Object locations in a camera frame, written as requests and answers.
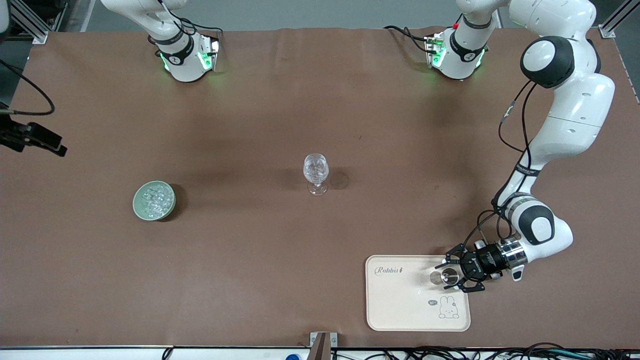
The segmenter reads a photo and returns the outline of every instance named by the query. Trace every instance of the rabbit illustration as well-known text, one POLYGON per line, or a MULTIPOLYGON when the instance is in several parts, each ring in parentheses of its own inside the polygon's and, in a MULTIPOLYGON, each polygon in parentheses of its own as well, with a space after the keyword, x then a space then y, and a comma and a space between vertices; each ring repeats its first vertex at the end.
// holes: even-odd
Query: rabbit illustration
POLYGON ((458 307, 456 306, 453 296, 440 298, 440 315, 438 316, 441 319, 457 319, 460 317, 458 315, 458 307))

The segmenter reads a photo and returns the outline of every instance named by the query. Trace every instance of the beige tray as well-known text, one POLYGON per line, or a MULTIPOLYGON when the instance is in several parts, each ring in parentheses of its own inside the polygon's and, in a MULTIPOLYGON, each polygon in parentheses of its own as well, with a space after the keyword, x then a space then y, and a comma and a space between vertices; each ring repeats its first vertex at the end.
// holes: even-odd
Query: beige tray
POLYGON ((367 322, 375 331, 465 331, 466 293, 444 290, 430 275, 443 256, 373 255, 365 265, 367 322))

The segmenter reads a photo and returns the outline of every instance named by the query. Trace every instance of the wine glass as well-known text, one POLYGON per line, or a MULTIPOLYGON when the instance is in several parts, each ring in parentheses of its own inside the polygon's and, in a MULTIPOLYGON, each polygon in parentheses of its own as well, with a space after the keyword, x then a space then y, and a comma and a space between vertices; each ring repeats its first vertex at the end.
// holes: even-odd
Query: wine glass
POLYGON ((322 195, 326 192, 326 178, 329 176, 329 164, 322 154, 309 154, 305 158, 302 170, 309 182, 307 188, 313 195, 322 195))

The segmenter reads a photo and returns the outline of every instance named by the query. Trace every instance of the table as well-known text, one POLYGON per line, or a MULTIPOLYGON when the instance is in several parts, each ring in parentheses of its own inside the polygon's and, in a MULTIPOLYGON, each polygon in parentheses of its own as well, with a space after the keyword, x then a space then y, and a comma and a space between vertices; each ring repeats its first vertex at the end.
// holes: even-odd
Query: table
MULTIPOLYGON (((535 35, 497 30, 461 82, 385 30, 225 33, 219 72, 188 84, 146 37, 53 33, 31 52, 25 75, 56 113, 15 120, 69 151, 0 151, 2 345, 291 346, 337 331, 359 347, 640 347, 640 115, 612 40, 590 35, 617 86, 600 136, 534 187, 573 245, 471 294, 468 331, 398 333, 366 324, 364 263, 443 254, 474 227, 518 159, 497 125, 535 35), (331 166, 320 197, 301 174, 311 152, 331 166), (153 179, 177 189, 166 222, 131 209, 153 179)), ((551 100, 533 93, 531 134, 551 100)), ((45 105, 20 84, 14 108, 45 105)), ((521 142, 517 115, 504 136, 521 142)))

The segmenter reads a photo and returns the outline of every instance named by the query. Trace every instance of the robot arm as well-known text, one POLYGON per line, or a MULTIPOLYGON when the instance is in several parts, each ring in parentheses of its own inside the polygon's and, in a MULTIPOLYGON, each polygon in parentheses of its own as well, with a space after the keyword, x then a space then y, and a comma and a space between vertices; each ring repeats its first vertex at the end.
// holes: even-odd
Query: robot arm
POLYGON ((9 16, 9 2, 7 0, 0 1, 0 42, 4 40, 11 24, 11 17, 9 16))
POLYGON ((188 0, 101 0, 112 12, 128 17, 149 33, 164 61, 165 69, 178 81, 200 79, 214 70, 218 39, 187 31, 170 10, 182 8, 188 0))
MULTIPOLYGON (((467 0, 458 3, 467 4, 467 0)), ((486 19, 491 9, 483 10, 482 16, 474 19, 486 19)), ((489 245, 476 242, 473 252, 460 244, 446 255, 442 266, 459 264, 463 276, 455 285, 445 288, 457 287, 465 292, 483 290, 482 281, 501 274, 502 270, 509 271, 513 280, 519 281, 526 263, 571 245, 573 234, 569 225, 531 195, 531 188, 549 161, 578 155, 591 146, 609 112, 615 89, 611 79, 597 74, 600 60, 585 38, 595 18, 595 8, 589 1, 512 0, 509 10, 512 18, 543 36, 527 47, 520 68, 534 83, 552 88, 554 102, 542 128, 492 200, 494 211, 513 226, 514 235, 489 245), (466 281, 476 285, 465 287, 466 281)), ((448 30, 451 38, 456 31, 448 30)), ((479 29, 478 34, 485 39, 485 32, 479 29)), ((460 75, 463 70, 466 74, 475 69, 475 65, 470 68, 460 61, 459 56, 450 55, 441 58, 441 71, 458 70, 460 75)))
POLYGON ((487 40, 495 29, 492 13, 509 0, 457 0, 462 11, 457 28, 436 34, 427 55, 430 66, 452 79, 464 79, 480 66, 487 40))

